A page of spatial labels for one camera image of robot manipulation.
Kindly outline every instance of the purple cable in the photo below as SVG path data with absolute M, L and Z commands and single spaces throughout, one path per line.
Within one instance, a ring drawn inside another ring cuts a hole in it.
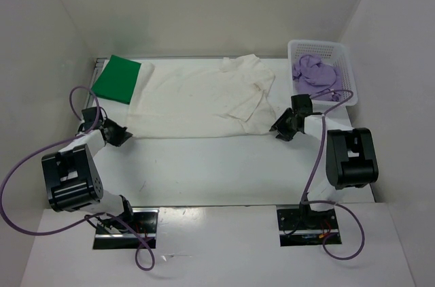
M 331 238 L 332 236 L 336 235 L 336 233 L 329 234 L 328 236 L 326 236 L 324 238 L 323 248 L 324 248 L 327 255 L 331 256 L 332 258 L 335 258 L 336 260 L 351 260 L 352 258 L 357 257 L 361 253 L 361 251 L 364 248 L 364 245 L 366 243 L 366 234 L 364 232 L 364 229 L 362 228 L 360 220 L 348 207 L 345 207 L 344 205 L 341 205 L 341 204 L 338 204 L 338 203 L 335 203 L 332 201 L 308 201 L 308 191 L 309 191 L 309 188 L 311 186 L 311 183 L 313 182 L 315 173 L 316 173 L 317 168 L 319 167 L 319 164 L 320 164 L 321 156 L 322 156 L 323 151 L 324 151 L 325 139 L 326 139 L 326 115 L 329 114 L 332 110 L 340 107 L 342 104 L 344 104 L 345 102 L 347 102 L 348 100 L 350 100 L 353 97 L 353 92 L 351 90 L 331 90 L 331 91 L 320 93 L 320 94 L 315 95 L 315 96 L 311 95 L 310 97 L 312 99 L 315 99 L 317 97 L 320 97 L 322 95 L 326 95 L 326 94 L 332 93 L 332 92 L 348 92 L 350 95 L 346 99 L 338 102 L 336 105 L 333 105 L 332 107 L 328 108 L 321 116 L 321 139 L 320 139 L 319 153 L 317 153 L 317 158 L 315 159 L 313 169 L 311 170 L 307 185 L 305 185 L 304 192 L 302 193 L 302 197 L 300 199 L 300 202 L 303 205 L 318 204 L 318 203 L 331 204 L 331 205 L 335 205 L 335 206 L 340 207 L 340 208 L 346 210 L 347 212 L 349 212 L 349 214 L 353 217 L 353 219 L 355 219 L 358 227 L 361 230 L 361 245 L 358 248 L 358 250 L 354 254 L 352 254 L 350 256 L 345 256 L 345 257 L 336 256 L 336 255 L 333 255 L 331 252 L 329 252 L 328 249 L 326 248 L 326 241 L 329 238 Z
M 91 130 L 93 130 L 93 129 L 95 128 L 95 126 L 97 125 L 97 123 L 98 123 L 99 116 L 100 116 L 100 105 L 99 105 L 99 102 L 98 102 L 97 96 L 96 96 L 95 93 L 94 93 L 92 90 L 90 90 L 89 88 L 87 88 L 87 87 L 85 87 L 85 86 L 76 86 L 75 88 L 73 88 L 73 89 L 71 90 L 71 92 L 69 93 L 69 104 L 70 104 L 70 106 L 71 106 L 71 109 L 72 109 L 74 115 L 75 115 L 79 120 L 81 120 L 81 118 L 80 118 L 80 116 L 77 114 L 77 112 L 75 111 L 74 106 L 73 106 L 73 102 L 72 102 L 72 96 L 73 96 L 73 93 L 74 93 L 77 89 L 79 89 L 79 88 L 83 88 L 84 90 L 87 90 L 87 91 L 88 91 L 88 92 L 89 92 L 89 93 L 94 97 L 95 103 L 97 104 L 97 115 L 96 115 L 96 117 L 95 117 L 94 122 L 92 123 L 92 126 L 91 126 L 91 127 L 90 127 L 86 132 L 84 132 L 84 134 L 87 134 L 87 133 L 89 133 Z M 28 230 L 23 229 L 23 228 L 17 226 L 16 224 L 14 224 L 14 223 L 9 219 L 9 217 L 7 216 L 7 214 L 6 214 L 6 212 L 5 212 L 5 209 L 4 209 L 4 207 L 3 207 L 3 193 L 4 193 L 4 191 L 5 191 L 6 184 L 7 184 L 7 182 L 9 181 L 9 179 L 12 177 L 12 175 L 14 174 L 14 172 L 15 172 L 19 167 L 21 167 L 21 165 L 22 165 L 23 163 L 25 163 L 25 162 L 28 161 L 29 159 L 33 158 L 33 157 L 36 156 L 37 154 L 40 154 L 40 153 L 42 153 L 42 152 L 44 152 L 44 151 L 46 151 L 46 150 L 48 150 L 48 149 L 50 149 L 50 148 L 53 148 L 53 147 L 55 147 L 55 146 L 59 146 L 59 145 L 61 145 L 61 144 L 65 144 L 65 143 L 68 143 L 68 142 L 72 142 L 72 141 L 74 141 L 75 139 L 77 139 L 76 136 L 75 136 L 75 137 L 70 137 L 69 139 L 64 139 L 64 140 L 62 140 L 62 141 L 59 141 L 59 142 L 56 142 L 56 143 L 50 144 L 50 145 L 48 145 L 48 146 L 45 146 L 45 147 L 43 147 L 43 148 L 40 148 L 39 150 L 36 150 L 36 151 L 30 153 L 28 156 L 26 156 L 26 157 L 24 157 L 23 159 L 21 159 L 20 161 L 18 161 L 18 162 L 17 162 L 17 163 L 16 163 L 16 164 L 11 168 L 11 170 L 7 173 L 7 175 L 5 176 L 5 179 L 2 181 L 2 183 L 1 183 L 1 185 L 0 185 L 0 216 L 3 218 L 3 220 L 4 220 L 4 221 L 5 221 L 5 222 L 6 222 L 6 223 L 7 223 L 7 224 L 12 228 L 12 229 L 18 231 L 19 233 L 22 233 L 22 234 L 25 234 L 25 235 L 30 235 L 30 236 L 48 236 L 48 235 L 54 235 L 54 234 L 57 234 L 57 233 L 62 233 L 63 231 L 66 231 L 66 230 L 68 230 L 68 229 L 70 229 L 70 228 L 73 228 L 73 227 L 75 227 L 75 226 L 77 226 L 77 225 L 79 225 L 79 224 L 81 224 L 81 223 L 87 221 L 87 219 L 89 219 L 89 218 L 95 218 L 95 217 L 97 217 L 97 216 L 102 216 L 102 215 L 104 214 L 104 213 L 93 214 L 93 215 L 91 215 L 91 216 L 87 216 L 86 218 L 81 219 L 81 220 L 79 220 L 79 221 L 77 221 L 77 222 L 74 222 L 73 224 L 70 224 L 69 226 L 66 226 L 66 227 L 63 227 L 63 228 L 60 228 L 60 229 L 56 229 L 56 230 L 54 230 L 54 231 L 44 231 L 44 232 L 42 232 L 42 233 L 38 233 L 38 232 L 35 232 L 35 231 L 28 231 Z M 145 241 L 142 237 L 140 237 L 138 234 L 136 234 L 136 232 L 134 232 L 134 230 L 132 230 L 132 228 L 130 228 L 130 227 L 129 227 L 125 222 L 123 222 L 121 219 L 119 219 L 119 218 L 117 218 L 117 217 L 115 217 L 115 216 L 113 216 L 113 215 L 111 215 L 111 214 L 106 214 L 106 215 L 109 216 L 110 218 L 113 218 L 114 220 L 116 220 L 116 221 L 118 221 L 120 224 L 122 224 L 124 227 L 126 227 L 126 229 L 128 229 L 131 233 L 133 233 L 133 234 L 137 237 L 137 239 L 141 242 L 141 245 L 137 248 L 137 251 L 136 251 L 136 259 L 135 259 L 135 260 L 136 260 L 136 264 L 137 264 L 137 266 L 138 266 L 140 269 L 144 270 L 144 271 L 149 271 L 149 270 L 151 270 L 152 268 L 154 268 L 154 265 L 155 265 L 154 255 L 153 255 L 153 253 L 152 253 L 151 248 L 150 248 L 149 245 L 146 243 L 146 241 Z M 148 250 L 148 252 L 150 253 L 150 255 L 151 255 L 152 264 L 151 264 L 151 267 L 149 267 L 149 268 L 142 267 L 142 266 L 139 264 L 139 261 L 138 261 L 138 255 L 139 255 L 139 251 L 140 251 L 140 249 L 141 249 L 142 247 L 145 247 L 145 248 Z

